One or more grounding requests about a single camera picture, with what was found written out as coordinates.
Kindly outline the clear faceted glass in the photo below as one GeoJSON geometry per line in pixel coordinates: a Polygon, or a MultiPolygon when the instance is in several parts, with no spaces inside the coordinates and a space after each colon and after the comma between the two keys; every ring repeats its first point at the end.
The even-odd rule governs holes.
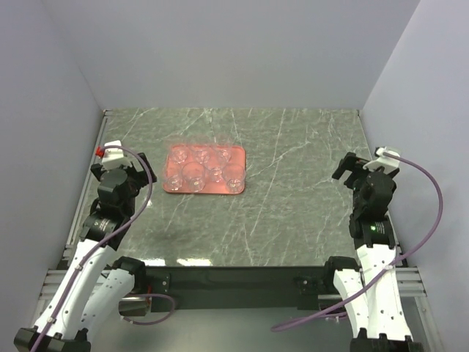
{"type": "Polygon", "coordinates": [[[169,147],[169,160],[176,164],[183,164],[188,159],[189,151],[182,142],[173,143],[169,147]]]}
{"type": "Polygon", "coordinates": [[[200,164],[206,164],[210,160],[210,139],[203,135],[192,135],[188,141],[193,158],[200,164]]]}

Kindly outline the clear round glass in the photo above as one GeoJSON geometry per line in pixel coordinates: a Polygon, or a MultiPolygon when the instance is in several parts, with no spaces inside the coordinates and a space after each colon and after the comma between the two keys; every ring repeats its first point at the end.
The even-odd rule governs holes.
{"type": "Polygon", "coordinates": [[[233,141],[231,136],[218,134],[215,137],[213,150],[220,162],[228,163],[232,157],[233,141]]]}

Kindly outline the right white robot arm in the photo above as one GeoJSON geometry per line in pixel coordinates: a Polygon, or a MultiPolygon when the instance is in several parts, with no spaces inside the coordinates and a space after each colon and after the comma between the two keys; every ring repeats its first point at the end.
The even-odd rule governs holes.
{"type": "Polygon", "coordinates": [[[335,180],[350,173],[344,184],[352,190],[349,231],[358,257],[330,257],[322,283],[346,301],[351,351],[423,351],[407,324],[393,263],[398,251],[388,206],[399,154],[379,147],[375,155],[367,161],[347,153],[333,173],[335,180]]]}

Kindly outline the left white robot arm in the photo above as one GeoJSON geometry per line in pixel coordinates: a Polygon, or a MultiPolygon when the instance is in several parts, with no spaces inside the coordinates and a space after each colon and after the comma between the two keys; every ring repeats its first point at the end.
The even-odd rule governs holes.
{"type": "Polygon", "coordinates": [[[144,153],[128,160],[130,150],[113,143],[97,150],[93,164],[98,196],[83,223],[74,257],[59,288],[31,328],[19,329],[18,351],[90,351],[106,318],[127,295],[149,291],[144,262],[121,257],[109,266],[131,224],[141,215],[136,197],[157,178],[144,153]]]}

